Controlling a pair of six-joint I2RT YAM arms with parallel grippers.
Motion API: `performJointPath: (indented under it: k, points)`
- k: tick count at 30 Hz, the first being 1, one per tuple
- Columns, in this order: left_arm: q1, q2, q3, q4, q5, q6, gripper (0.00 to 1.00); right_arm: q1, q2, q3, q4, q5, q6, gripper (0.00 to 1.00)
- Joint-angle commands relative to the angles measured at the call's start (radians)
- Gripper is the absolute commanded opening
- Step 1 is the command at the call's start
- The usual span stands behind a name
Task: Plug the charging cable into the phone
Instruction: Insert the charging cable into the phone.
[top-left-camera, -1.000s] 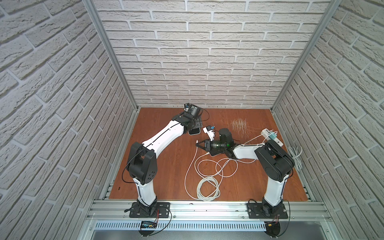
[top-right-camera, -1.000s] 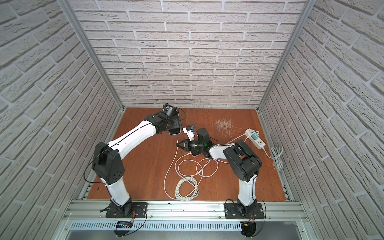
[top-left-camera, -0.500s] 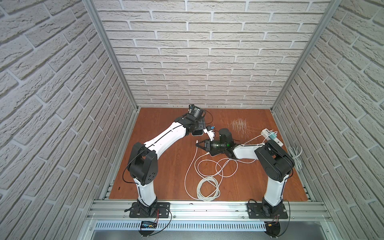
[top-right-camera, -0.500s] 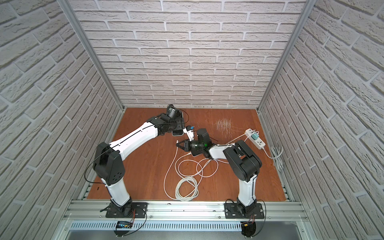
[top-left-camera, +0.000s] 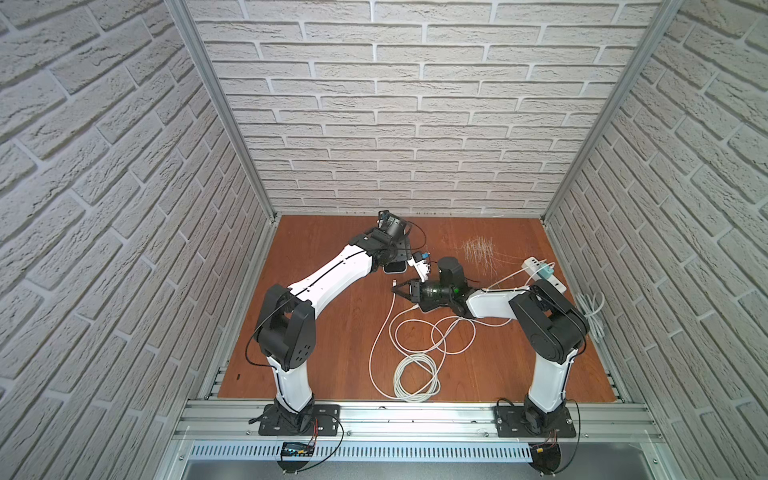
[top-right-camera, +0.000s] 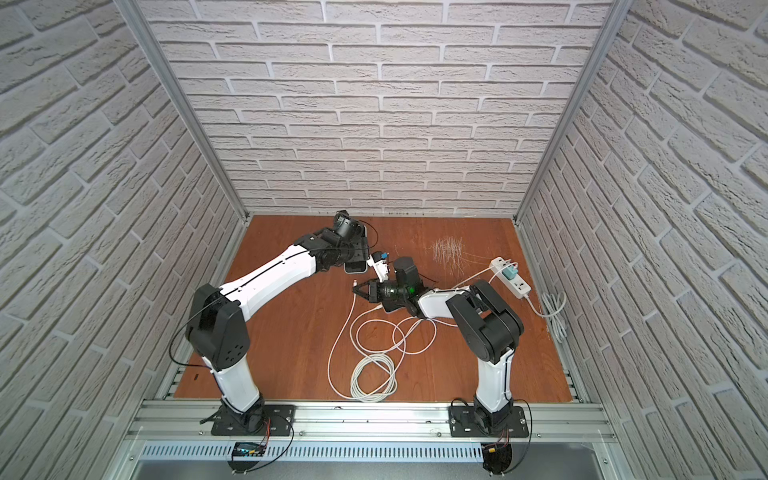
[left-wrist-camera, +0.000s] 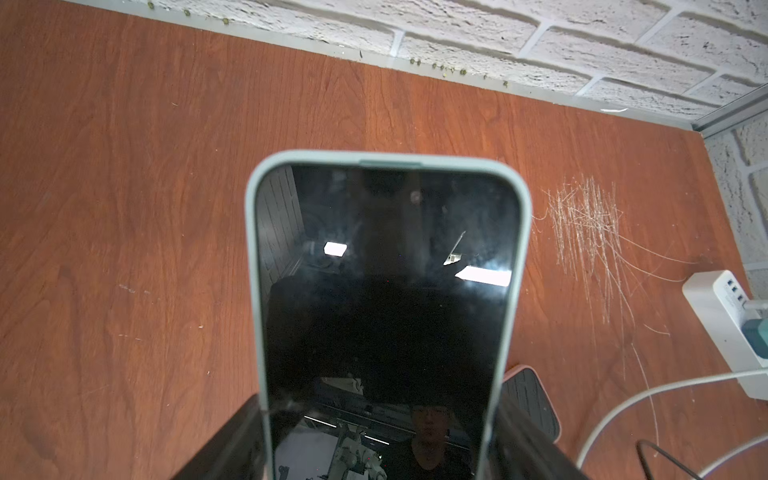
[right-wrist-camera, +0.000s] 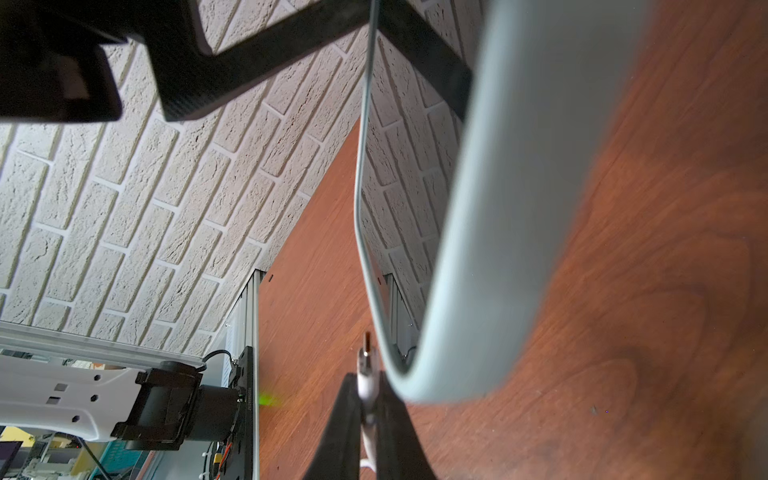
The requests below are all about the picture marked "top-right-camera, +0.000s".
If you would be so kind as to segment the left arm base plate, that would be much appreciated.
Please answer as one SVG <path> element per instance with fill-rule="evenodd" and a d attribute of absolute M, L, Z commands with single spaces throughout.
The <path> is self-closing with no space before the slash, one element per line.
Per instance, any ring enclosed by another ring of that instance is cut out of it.
<path fill-rule="evenodd" d="M 289 437 L 296 406 L 292 404 L 255 405 L 246 413 L 237 413 L 221 403 L 211 416 L 213 436 Z"/>

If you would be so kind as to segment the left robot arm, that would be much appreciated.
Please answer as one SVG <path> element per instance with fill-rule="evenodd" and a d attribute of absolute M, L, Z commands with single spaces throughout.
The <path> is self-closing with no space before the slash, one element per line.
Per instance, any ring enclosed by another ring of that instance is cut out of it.
<path fill-rule="evenodd" d="M 247 321 L 283 291 L 316 273 L 333 267 L 364 273 L 369 255 L 366 223 L 339 210 L 331 226 L 300 237 L 251 273 L 220 287 L 204 284 L 197 289 L 184 336 L 212 373 L 224 416 L 248 432 L 263 423 L 264 398 L 247 361 Z"/>

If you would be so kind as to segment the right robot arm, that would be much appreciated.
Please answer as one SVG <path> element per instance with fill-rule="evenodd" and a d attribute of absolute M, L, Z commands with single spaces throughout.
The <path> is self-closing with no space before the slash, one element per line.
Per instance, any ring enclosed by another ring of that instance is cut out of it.
<path fill-rule="evenodd" d="M 428 288 L 410 257 L 397 259 L 394 271 L 392 279 L 370 279 L 352 291 L 386 312 L 405 309 L 422 320 L 452 319 L 478 360 L 475 423 L 488 435 L 507 429 L 514 406 L 512 361 L 524 332 L 522 320 L 485 280 L 450 290 Z"/>

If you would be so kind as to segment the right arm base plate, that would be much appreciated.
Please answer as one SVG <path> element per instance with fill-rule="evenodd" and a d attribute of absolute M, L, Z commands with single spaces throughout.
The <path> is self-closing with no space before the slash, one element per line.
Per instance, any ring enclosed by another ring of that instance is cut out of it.
<path fill-rule="evenodd" d="M 530 436 L 524 409 L 512 404 L 497 412 L 489 412 L 482 405 L 451 405 L 448 417 L 450 435 L 455 438 L 523 439 Z"/>

